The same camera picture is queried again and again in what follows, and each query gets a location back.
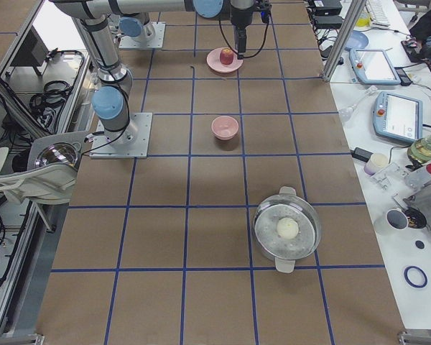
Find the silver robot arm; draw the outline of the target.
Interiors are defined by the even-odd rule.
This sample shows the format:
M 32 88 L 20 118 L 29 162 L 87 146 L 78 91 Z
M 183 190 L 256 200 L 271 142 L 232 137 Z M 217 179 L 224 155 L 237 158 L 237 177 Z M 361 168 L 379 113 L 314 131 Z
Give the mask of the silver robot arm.
M 104 135 L 112 142 L 128 136 L 130 123 L 128 88 L 132 76 L 121 62 L 118 48 L 108 23 L 109 15 L 119 18 L 120 33 L 127 37 L 149 41 L 153 35 L 151 12 L 196 12 L 205 18 L 219 17 L 226 9 L 234 26 L 238 59 L 246 53 L 246 28 L 252 23 L 253 13 L 259 10 L 258 1 L 54 1 L 64 14 L 80 26 L 80 35 L 98 68 L 102 85 L 112 92 L 104 96 L 106 110 L 93 105 L 103 125 Z

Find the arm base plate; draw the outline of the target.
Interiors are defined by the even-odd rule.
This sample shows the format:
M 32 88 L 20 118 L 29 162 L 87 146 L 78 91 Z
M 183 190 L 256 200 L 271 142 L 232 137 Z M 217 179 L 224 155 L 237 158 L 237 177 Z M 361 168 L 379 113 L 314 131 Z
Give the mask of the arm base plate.
M 164 43 L 165 22 L 142 24 L 136 18 L 122 17 L 119 22 L 121 50 L 161 49 Z
M 152 113 L 130 113 L 130 122 L 125 132 L 106 132 L 93 138 L 88 153 L 92 159 L 147 158 L 152 128 Z

